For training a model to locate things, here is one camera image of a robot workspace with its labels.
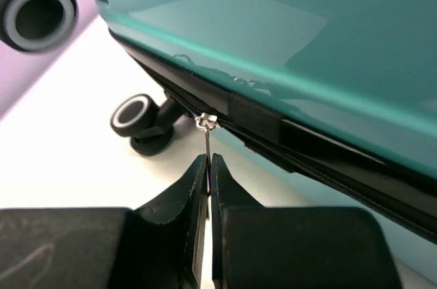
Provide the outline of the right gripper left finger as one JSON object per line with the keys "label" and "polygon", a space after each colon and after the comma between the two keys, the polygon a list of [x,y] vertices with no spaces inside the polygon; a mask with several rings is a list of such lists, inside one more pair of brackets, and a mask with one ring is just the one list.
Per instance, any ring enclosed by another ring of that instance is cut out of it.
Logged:
{"label": "right gripper left finger", "polygon": [[198,288],[206,156],[137,209],[1,211],[2,288]]}

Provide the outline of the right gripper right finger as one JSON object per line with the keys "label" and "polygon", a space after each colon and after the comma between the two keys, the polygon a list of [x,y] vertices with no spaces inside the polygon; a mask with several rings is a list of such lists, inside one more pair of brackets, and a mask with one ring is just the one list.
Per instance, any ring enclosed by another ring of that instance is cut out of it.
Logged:
{"label": "right gripper right finger", "polygon": [[216,288],[401,288],[382,229],[366,210],[265,207],[212,157]]}

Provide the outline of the pink and teal suitcase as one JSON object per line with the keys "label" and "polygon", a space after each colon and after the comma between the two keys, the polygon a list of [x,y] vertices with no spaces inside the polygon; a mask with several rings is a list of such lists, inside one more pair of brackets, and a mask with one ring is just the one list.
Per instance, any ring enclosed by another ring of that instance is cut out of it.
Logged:
{"label": "pink and teal suitcase", "polygon": [[436,240],[436,0],[96,0],[195,113]]}

